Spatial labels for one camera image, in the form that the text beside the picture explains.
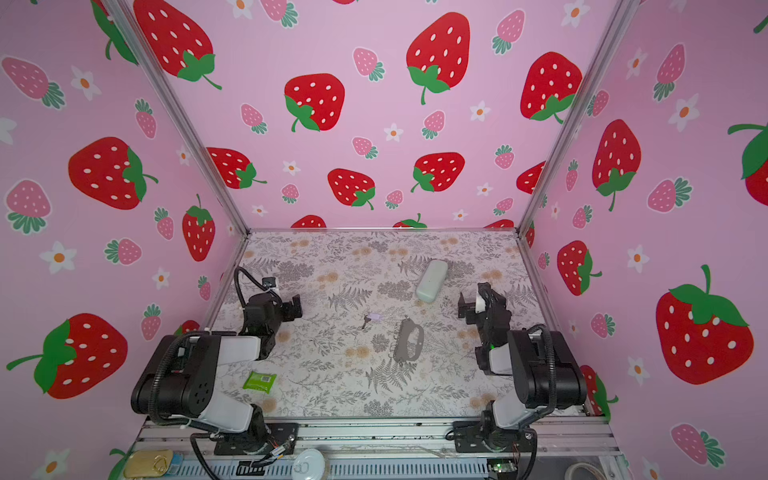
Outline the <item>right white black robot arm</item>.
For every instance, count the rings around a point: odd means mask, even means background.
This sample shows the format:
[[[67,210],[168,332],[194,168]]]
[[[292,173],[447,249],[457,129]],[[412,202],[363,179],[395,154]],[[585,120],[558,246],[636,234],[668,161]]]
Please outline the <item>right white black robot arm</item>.
[[[490,400],[473,421],[457,421],[446,439],[459,453],[535,450],[533,424],[556,410],[584,404],[587,385],[563,335],[544,324],[511,327],[507,300],[488,284],[473,302],[458,300],[458,317],[475,326],[480,371],[509,378],[514,390]]]

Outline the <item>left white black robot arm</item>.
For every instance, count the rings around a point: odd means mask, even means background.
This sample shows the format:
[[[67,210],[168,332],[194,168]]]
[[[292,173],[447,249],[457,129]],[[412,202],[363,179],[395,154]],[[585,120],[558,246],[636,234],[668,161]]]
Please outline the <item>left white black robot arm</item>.
[[[209,440],[217,456],[255,455],[265,465],[293,453],[298,425],[267,423],[260,406],[218,389],[217,373],[230,364],[268,359],[280,327],[303,316],[301,297],[283,299],[276,278],[258,281],[242,267],[234,270],[233,282],[242,328],[163,337],[132,391],[130,404],[157,426],[192,428],[190,443],[198,457],[199,442]]]

